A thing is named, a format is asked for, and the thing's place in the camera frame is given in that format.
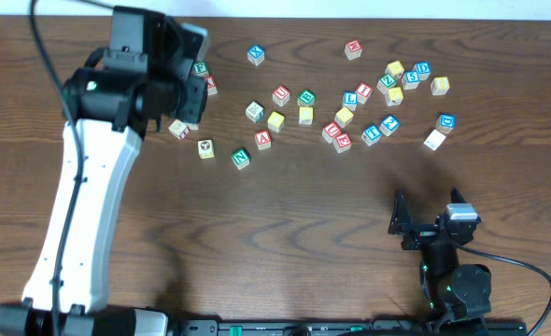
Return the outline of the yellow block O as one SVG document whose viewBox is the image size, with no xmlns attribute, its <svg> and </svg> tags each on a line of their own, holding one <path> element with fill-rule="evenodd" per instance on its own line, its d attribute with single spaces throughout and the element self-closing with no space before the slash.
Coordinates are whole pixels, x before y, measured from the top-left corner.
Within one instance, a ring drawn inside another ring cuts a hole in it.
<svg viewBox="0 0 551 336">
<path fill-rule="evenodd" d="M 279 133 L 281 131 L 284 123 L 285 116 L 276 111 L 273 111 L 269 119 L 267 120 L 268 129 L 276 133 Z"/>
</svg>

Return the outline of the green B block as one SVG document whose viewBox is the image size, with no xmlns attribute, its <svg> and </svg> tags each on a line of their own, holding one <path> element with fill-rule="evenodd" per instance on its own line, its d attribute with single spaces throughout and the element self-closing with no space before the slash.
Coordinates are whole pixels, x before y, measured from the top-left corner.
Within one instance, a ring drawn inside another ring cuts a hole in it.
<svg viewBox="0 0 551 336">
<path fill-rule="evenodd" d="M 316 95 L 309 89 L 303 90 L 297 99 L 298 106 L 313 106 L 316 101 Z"/>
</svg>

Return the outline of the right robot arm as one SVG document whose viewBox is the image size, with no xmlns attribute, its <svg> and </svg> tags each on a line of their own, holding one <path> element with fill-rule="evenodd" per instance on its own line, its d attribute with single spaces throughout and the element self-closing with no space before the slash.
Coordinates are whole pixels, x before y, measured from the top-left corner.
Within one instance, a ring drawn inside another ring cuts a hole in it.
<svg viewBox="0 0 551 336">
<path fill-rule="evenodd" d="M 403 250 L 421 253 L 420 284 L 431 304 L 427 329 L 438 332 L 444 325 L 481 318 L 491 311 L 491 273 L 487 266 L 462 264 L 458 249 L 473 239 L 481 222 L 474 207 L 457 189 L 450 191 L 450 203 L 430 224 L 415 223 L 407 201 L 398 190 L 388 234 L 400 235 Z"/>
</svg>

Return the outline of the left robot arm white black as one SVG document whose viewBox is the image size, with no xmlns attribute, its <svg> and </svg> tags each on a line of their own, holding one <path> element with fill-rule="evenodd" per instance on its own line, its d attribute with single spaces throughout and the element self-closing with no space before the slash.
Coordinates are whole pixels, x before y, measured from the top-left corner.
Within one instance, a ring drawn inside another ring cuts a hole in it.
<svg viewBox="0 0 551 336">
<path fill-rule="evenodd" d="M 148 123 L 197 123 L 208 88 L 192 68 L 208 31 L 160 12 L 113 7 L 110 41 L 55 81 L 66 123 L 46 239 L 17 303 L 0 304 L 2 335 L 170 335 L 167 314 L 112 308 L 108 267 L 121 198 Z"/>
</svg>

